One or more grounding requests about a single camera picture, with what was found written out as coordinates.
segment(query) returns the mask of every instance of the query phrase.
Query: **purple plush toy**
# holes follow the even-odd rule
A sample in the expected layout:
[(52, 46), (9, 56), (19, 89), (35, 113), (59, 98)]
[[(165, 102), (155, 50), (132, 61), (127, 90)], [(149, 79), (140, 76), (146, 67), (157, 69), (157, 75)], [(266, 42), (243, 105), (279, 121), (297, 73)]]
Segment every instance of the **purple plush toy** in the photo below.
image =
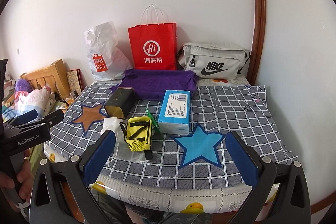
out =
[(18, 79), (15, 86), (15, 92), (18, 91), (27, 91), (28, 93), (32, 92), (33, 89), (30, 86), (29, 82), (25, 79)]

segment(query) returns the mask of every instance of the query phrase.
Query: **star-shaped patch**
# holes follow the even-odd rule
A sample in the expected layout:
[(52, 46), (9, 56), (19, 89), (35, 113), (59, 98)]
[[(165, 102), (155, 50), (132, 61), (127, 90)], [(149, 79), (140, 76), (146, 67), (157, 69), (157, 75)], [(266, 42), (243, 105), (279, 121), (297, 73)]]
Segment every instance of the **star-shaped patch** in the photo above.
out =
[(73, 124), (81, 124), (84, 132), (84, 136), (86, 136), (89, 128), (92, 126), (94, 122), (101, 122), (104, 120), (107, 115), (102, 113), (101, 109), (104, 106), (104, 102), (99, 105), (95, 105), (93, 107), (82, 105), (82, 114), (78, 116), (78, 118), (71, 121)]
[(222, 168), (216, 147), (224, 137), (219, 132), (206, 132), (199, 123), (188, 136), (170, 137), (184, 149), (179, 169), (199, 159)]

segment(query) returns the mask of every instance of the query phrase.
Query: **checkered tablecloth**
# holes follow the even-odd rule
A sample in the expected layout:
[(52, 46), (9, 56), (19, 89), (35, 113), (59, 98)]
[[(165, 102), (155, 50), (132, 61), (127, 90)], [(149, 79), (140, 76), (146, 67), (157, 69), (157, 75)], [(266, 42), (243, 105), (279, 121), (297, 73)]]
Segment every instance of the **checkered tablecloth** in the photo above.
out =
[[(81, 105), (94, 106), (110, 97), (113, 84), (96, 83), (85, 88), (83, 93), (67, 110), (63, 122), (51, 132), (48, 145), (69, 158), (80, 155), (84, 149), (100, 136), (102, 122), (94, 123), (86, 136), (80, 125), (70, 122), (80, 115)], [(157, 118), (162, 102), (139, 100), (128, 115), (143, 116), (146, 107)], [(190, 131), (199, 124), (208, 132), (226, 134), (235, 130), (259, 155), (267, 155), (274, 162), (290, 164), (295, 157), (286, 150), (280, 140), (274, 120), (266, 105), (264, 86), (199, 86), (191, 99)], [(234, 186), (242, 178), (225, 147), (225, 140), (217, 151), (222, 167), (198, 160), (178, 169), (183, 149), (169, 134), (164, 140), (154, 135), (152, 140), (153, 159), (135, 163), (113, 160), (105, 166), (102, 174), (109, 177), (147, 186), (211, 189)]]

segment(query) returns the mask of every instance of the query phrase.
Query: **brown star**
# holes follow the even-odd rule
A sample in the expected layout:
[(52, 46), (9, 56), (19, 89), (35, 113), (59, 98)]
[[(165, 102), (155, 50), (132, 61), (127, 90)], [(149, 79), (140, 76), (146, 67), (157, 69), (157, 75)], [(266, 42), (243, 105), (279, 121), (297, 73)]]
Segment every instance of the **brown star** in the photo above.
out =
[(89, 128), (92, 126), (94, 122), (101, 122), (107, 117), (107, 115), (105, 115), (101, 111), (103, 106), (104, 102), (93, 107), (82, 105), (82, 114), (79, 115), (78, 118), (71, 121), (71, 123), (81, 124), (84, 136), (86, 136), (87, 132), (89, 131)]

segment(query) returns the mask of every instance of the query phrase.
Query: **wooden headboard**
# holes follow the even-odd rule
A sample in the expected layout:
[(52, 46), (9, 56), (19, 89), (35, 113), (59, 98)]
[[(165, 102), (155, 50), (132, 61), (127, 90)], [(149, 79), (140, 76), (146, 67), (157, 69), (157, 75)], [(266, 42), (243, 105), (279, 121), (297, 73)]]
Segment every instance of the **wooden headboard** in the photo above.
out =
[(41, 89), (46, 84), (51, 87), (52, 92), (57, 92), (61, 97), (70, 93), (67, 73), (64, 68), (63, 60), (57, 60), (50, 66), (34, 70), (30, 73), (20, 75), (20, 78), (26, 79), (33, 89)]

